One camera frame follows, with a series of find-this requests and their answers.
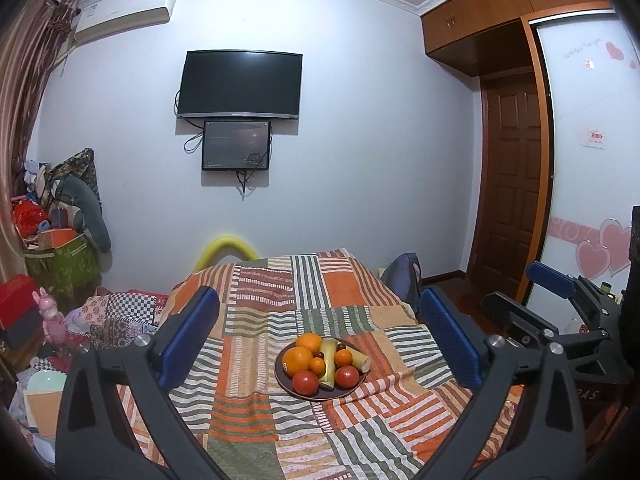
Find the brown wooden door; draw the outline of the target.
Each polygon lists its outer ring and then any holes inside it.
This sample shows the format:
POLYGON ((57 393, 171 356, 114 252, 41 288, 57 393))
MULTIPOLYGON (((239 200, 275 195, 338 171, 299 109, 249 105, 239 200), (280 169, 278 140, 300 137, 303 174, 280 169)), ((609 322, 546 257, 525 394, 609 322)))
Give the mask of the brown wooden door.
POLYGON ((483 79, 483 165, 470 280, 514 298, 536 224, 541 126, 533 72, 483 79))

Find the large black wall television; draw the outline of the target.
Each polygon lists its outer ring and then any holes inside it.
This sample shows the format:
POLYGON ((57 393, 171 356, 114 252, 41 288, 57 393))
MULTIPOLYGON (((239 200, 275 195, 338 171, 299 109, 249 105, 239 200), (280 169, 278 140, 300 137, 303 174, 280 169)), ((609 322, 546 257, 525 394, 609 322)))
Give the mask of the large black wall television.
POLYGON ((189 51, 178 91, 180 118, 296 119, 303 55, 251 50, 189 51))

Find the wooden overhead cabinet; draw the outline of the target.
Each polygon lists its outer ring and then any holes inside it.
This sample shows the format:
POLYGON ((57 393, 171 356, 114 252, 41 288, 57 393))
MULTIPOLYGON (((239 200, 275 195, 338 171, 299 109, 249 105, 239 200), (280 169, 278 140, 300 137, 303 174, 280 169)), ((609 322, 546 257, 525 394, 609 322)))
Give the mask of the wooden overhead cabinet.
POLYGON ((610 6, 608 0, 449 0, 422 15, 425 53, 471 77, 515 70, 532 64, 524 16, 610 6))

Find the white air conditioner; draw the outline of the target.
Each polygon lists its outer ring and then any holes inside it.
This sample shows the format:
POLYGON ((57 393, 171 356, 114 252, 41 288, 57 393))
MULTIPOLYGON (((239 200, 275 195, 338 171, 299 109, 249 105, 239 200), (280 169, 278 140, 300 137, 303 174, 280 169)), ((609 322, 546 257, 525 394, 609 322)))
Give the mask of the white air conditioner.
POLYGON ((85 6, 75 29, 76 44, 88 44, 138 28, 166 24, 177 0, 101 0, 85 6))

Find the green storage box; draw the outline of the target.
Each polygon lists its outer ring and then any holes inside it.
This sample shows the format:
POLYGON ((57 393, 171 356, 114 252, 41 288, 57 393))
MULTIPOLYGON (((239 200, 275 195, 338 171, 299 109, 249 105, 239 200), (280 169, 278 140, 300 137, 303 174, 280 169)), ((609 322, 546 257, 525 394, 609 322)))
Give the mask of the green storage box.
POLYGON ((101 274, 96 250, 85 234, 58 248, 27 249, 24 258, 28 275, 58 296, 74 296, 101 274))

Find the small mandarin orange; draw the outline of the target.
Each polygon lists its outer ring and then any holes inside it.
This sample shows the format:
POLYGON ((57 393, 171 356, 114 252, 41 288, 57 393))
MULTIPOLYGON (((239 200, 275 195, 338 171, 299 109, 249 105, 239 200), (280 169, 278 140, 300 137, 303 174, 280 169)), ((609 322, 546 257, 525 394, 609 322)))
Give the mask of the small mandarin orange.
POLYGON ((337 368, 352 364, 352 352, 346 348, 337 350, 334 354, 334 364, 337 368))

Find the yellow green banana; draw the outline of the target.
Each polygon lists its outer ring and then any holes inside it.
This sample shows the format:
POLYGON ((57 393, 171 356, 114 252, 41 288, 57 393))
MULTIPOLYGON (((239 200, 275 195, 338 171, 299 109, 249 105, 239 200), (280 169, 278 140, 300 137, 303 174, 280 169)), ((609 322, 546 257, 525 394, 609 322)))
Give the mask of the yellow green banana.
POLYGON ((348 351, 352 356, 352 366, 359 370, 360 373, 367 374, 371 368, 370 358, 354 348, 348 348, 348 351))
POLYGON ((337 352, 337 340, 323 338, 320 344, 320 353, 324 362, 324 373, 320 378, 320 387, 333 390, 335 387, 335 353, 337 352))

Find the dark purple round plate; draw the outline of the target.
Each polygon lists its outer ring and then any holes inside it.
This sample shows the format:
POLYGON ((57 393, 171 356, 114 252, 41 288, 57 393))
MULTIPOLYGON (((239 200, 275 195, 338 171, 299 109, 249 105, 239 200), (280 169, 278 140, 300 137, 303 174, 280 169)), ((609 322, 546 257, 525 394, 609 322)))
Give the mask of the dark purple round plate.
POLYGON ((353 393, 367 378, 371 360, 341 338, 324 338, 312 358, 294 342, 280 351, 273 365, 277 383, 296 398, 321 402, 353 393))

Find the white wardrobe door with hearts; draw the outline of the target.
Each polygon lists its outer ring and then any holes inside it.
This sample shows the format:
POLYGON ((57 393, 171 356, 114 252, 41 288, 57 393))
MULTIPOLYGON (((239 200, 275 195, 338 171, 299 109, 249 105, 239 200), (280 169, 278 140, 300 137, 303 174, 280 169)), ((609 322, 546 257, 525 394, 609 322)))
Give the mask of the white wardrobe door with hearts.
POLYGON ((626 287, 639 203, 639 48, 612 11, 534 21, 550 96, 552 183, 540 262, 626 287))

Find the striped patchwork bedspread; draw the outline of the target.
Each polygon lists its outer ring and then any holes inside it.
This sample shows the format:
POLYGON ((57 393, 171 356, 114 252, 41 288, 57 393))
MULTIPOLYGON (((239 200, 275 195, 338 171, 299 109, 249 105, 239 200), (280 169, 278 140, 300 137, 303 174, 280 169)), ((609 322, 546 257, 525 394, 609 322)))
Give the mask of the striped patchwork bedspread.
POLYGON ((113 296, 113 344, 200 287, 220 315, 170 400, 232 479, 409 479, 471 393, 411 307, 349 252, 213 266, 167 298, 113 296))

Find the red tomato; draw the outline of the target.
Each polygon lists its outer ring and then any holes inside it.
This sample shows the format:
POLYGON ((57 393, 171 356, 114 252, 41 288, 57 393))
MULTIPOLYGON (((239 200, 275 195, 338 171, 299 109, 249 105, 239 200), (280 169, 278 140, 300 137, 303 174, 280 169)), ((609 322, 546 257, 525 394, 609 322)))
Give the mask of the red tomato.
POLYGON ((339 367, 335 372, 335 385, 341 389, 352 389, 358 385, 360 381, 360 373, 356 367, 352 365, 344 365, 339 367))
POLYGON ((299 370, 292 378, 292 388, 300 396, 315 396, 320 388, 319 378, 312 370, 299 370))

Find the grey plush toy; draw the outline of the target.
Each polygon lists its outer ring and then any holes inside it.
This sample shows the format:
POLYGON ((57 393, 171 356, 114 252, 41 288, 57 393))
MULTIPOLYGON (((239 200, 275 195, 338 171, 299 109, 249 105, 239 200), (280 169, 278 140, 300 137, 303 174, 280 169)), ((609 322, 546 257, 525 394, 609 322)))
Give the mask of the grey plush toy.
POLYGON ((66 176, 58 184, 55 198, 79 209, 81 222, 74 220, 74 226, 80 226, 82 232, 89 233, 90 240, 99 252, 107 254, 111 251, 111 237, 102 216, 100 202, 84 180, 72 174, 66 176))

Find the large plain orange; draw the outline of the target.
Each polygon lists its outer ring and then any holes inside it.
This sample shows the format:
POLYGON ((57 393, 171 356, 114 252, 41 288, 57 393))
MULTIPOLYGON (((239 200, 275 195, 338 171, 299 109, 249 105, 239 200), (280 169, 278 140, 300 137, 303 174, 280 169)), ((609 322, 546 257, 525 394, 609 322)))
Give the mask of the large plain orange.
POLYGON ((314 333, 300 334, 296 338, 295 344, 297 347, 307 349, 313 356, 318 356, 321 349, 322 337, 314 333))

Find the striped brown curtain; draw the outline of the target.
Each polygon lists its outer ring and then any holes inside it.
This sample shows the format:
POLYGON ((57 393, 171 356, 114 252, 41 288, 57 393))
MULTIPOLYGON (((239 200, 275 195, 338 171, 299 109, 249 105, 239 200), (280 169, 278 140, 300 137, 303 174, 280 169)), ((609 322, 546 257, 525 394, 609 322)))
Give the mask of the striped brown curtain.
POLYGON ((44 88, 70 36, 77 0, 28 0, 1 35, 1 281, 26 271, 12 218, 44 88))

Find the red box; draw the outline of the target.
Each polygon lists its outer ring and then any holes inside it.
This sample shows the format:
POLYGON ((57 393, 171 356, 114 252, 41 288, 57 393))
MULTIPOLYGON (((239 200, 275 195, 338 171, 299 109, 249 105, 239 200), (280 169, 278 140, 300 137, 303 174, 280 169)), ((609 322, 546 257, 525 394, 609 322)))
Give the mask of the red box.
POLYGON ((0 323, 2 330, 7 330, 36 304, 32 298, 32 293, 35 290, 36 282, 25 274, 17 274, 1 285, 0 323))

